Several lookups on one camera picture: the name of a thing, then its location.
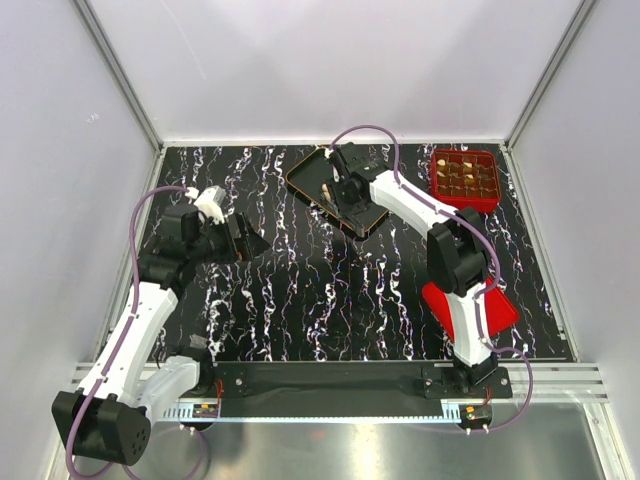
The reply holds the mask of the red box lid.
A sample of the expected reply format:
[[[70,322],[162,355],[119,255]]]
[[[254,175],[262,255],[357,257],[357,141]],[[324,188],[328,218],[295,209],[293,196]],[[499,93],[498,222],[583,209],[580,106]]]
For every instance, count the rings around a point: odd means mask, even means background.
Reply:
[[[475,293],[469,291],[464,297],[455,293],[445,293],[434,282],[430,282],[422,288],[422,297],[431,310],[448,339],[454,343],[456,329],[454,320],[460,320],[458,314],[453,313],[454,302],[462,302],[462,306],[468,306],[473,331],[479,337],[489,338],[498,335],[502,331],[511,328],[519,320],[519,313],[502,290],[497,287],[480,296],[483,305],[481,313],[484,315],[481,330],[478,330],[475,315]]]

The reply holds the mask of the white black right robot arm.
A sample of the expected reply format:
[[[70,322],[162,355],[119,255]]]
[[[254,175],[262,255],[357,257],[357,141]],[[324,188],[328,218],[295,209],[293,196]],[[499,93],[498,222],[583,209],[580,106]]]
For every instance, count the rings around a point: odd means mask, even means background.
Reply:
[[[456,210],[419,190],[394,166],[355,155],[355,145],[330,145],[324,157],[333,169],[322,192],[336,213],[346,217],[360,207],[379,206],[400,217],[427,243],[431,282],[445,295],[453,328],[454,384],[476,396],[497,369],[497,354],[488,335],[485,295],[489,265],[497,255],[481,232],[479,213]]]

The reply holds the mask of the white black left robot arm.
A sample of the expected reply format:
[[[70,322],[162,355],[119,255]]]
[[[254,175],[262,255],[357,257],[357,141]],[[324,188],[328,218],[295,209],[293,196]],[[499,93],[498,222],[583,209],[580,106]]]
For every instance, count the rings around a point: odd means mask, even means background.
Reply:
[[[248,262],[269,247],[243,213],[224,217],[213,207],[192,204],[165,210],[138,258],[124,311],[99,359],[75,391],[61,391],[53,401],[69,460],[80,456],[133,466],[152,426],[181,395],[203,396],[214,388],[216,372],[204,364],[210,355],[195,347],[169,357],[149,379],[141,375],[197,268]]]

